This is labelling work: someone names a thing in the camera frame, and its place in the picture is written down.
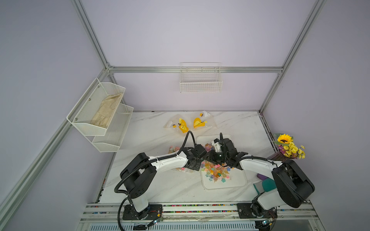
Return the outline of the clear ziploc bag of candies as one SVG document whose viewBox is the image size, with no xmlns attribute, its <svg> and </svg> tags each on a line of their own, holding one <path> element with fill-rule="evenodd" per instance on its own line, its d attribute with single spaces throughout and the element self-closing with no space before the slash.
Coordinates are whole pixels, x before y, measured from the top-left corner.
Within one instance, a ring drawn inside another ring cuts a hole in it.
<svg viewBox="0 0 370 231">
<path fill-rule="evenodd" d="M 199 112 L 193 121 L 193 129 L 201 130 L 204 128 L 217 127 L 214 116 L 207 111 Z"/>
</svg>

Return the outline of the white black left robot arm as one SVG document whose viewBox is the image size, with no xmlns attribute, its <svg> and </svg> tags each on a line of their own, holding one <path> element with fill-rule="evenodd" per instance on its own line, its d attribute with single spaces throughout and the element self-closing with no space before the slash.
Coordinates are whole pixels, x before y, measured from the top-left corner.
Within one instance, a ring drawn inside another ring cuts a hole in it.
<svg viewBox="0 0 370 231">
<path fill-rule="evenodd" d="M 158 211 L 145 197 L 155 176 L 175 168 L 198 171 L 206 156 L 206 149 L 195 142 L 193 133 L 189 131 L 182 146 L 175 152 L 158 157 L 139 153 L 120 173 L 120 181 L 114 192 L 126 195 L 125 200 L 128 200 L 129 204 L 125 210 L 129 216 L 138 220 L 146 219 L 152 210 Z"/>
</svg>

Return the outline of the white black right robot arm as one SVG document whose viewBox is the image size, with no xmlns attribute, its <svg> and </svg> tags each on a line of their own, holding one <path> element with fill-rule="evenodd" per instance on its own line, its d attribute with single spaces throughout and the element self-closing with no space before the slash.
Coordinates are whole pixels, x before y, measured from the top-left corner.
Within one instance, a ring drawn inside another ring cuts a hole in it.
<svg viewBox="0 0 370 231">
<path fill-rule="evenodd" d="M 274 189 L 258 191 L 252 200 L 250 210 L 253 217 L 262 218 L 270 210 L 284 205 L 299 208 L 315 191 L 311 180 L 292 159 L 277 161 L 238 152 L 233 142 L 222 134 L 213 141 L 213 146 L 205 156 L 207 161 L 251 171 L 274 182 Z"/>
</svg>

